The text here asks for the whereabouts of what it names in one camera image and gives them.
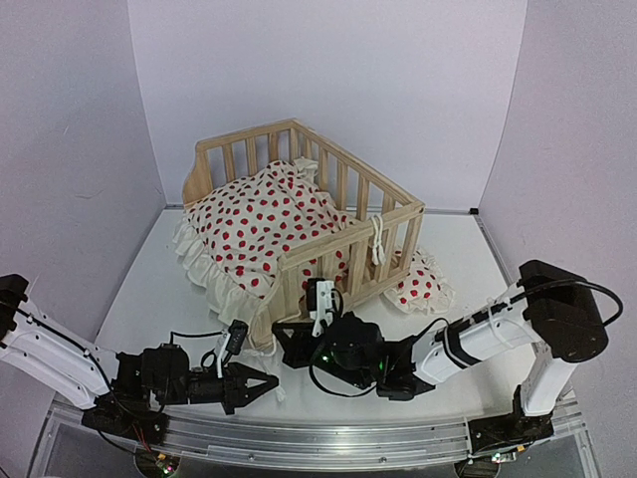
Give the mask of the wooden pet bed frame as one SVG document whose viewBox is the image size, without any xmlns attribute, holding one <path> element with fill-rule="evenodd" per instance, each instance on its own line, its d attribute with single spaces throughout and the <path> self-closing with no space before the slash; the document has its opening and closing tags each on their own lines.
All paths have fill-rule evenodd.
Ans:
<svg viewBox="0 0 637 478">
<path fill-rule="evenodd" d="M 355 224 L 282 254 L 276 280 L 249 324 L 256 350 L 272 345 L 271 327 L 307 313 L 308 280 L 332 280 L 357 306 L 403 280 L 422 225 L 424 205 L 363 160 L 295 119 L 202 139 L 182 191 L 184 212 L 213 190 L 253 176 L 269 163 L 304 157 L 318 162 L 314 182 Z"/>
</svg>

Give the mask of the strawberry print ruffled mattress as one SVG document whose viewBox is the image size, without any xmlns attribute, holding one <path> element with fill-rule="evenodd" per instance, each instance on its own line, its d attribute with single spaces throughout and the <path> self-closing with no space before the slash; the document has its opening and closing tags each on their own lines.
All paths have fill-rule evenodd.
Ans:
<svg viewBox="0 0 637 478">
<path fill-rule="evenodd" d="M 251 323 L 275 283 L 282 254 L 355 224 L 315 184 L 318 166 L 304 157 L 271 162 L 183 213 L 175 252 L 220 322 Z"/>
</svg>

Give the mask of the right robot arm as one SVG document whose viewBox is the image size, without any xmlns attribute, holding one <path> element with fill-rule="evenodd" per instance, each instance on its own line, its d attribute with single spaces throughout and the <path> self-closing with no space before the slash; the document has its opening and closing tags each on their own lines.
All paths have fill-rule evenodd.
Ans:
<svg viewBox="0 0 637 478">
<path fill-rule="evenodd" d="M 276 323 L 283 362 L 348 383 L 360 396 L 409 401 L 456 374 L 507 351 L 541 347 L 515 393 L 501 431 L 522 441 L 549 415 L 577 366 L 608 346 L 607 328 L 624 312 L 612 290 L 540 260 L 519 268 L 518 281 L 481 309 L 454 322 L 438 318 L 421 332 L 389 341 L 378 324 L 333 305 L 305 323 Z"/>
</svg>

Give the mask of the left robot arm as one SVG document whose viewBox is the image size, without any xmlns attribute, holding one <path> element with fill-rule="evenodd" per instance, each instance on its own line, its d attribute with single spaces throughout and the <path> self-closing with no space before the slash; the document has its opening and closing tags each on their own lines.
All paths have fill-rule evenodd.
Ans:
<svg viewBox="0 0 637 478">
<path fill-rule="evenodd" d="M 1 360 L 63 395 L 113 435 L 133 427 L 151 401 L 159 406 L 218 403 L 232 414 L 276 389 L 276 376 L 233 358 L 248 327 L 234 321 L 210 333 L 215 346 L 193 367 L 173 332 L 166 343 L 138 355 L 116 353 L 87 342 L 44 314 L 27 296 L 20 275 L 1 279 Z"/>
</svg>

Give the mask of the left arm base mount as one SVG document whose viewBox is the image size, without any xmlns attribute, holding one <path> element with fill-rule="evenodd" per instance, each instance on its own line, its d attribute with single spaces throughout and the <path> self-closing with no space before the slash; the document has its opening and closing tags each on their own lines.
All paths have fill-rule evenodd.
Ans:
<svg viewBox="0 0 637 478">
<path fill-rule="evenodd" d="M 167 433 L 169 417 L 152 411 L 148 403 L 134 400 L 122 403 L 112 393 L 95 399 L 92 408 L 83 412 L 82 425 L 116 437 L 136 439 L 141 444 L 159 445 Z"/>
</svg>

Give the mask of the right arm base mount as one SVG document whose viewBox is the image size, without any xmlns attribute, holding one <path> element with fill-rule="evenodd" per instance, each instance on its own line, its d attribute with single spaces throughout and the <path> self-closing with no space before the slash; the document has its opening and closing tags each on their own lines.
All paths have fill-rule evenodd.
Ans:
<svg viewBox="0 0 637 478">
<path fill-rule="evenodd" d="M 522 407 L 521 389 L 519 385 L 515 390 L 511 412 L 468 422 L 470 458 L 517 450 L 519 446 L 527 447 L 538 440 L 552 437 L 552 412 L 527 415 Z"/>
</svg>

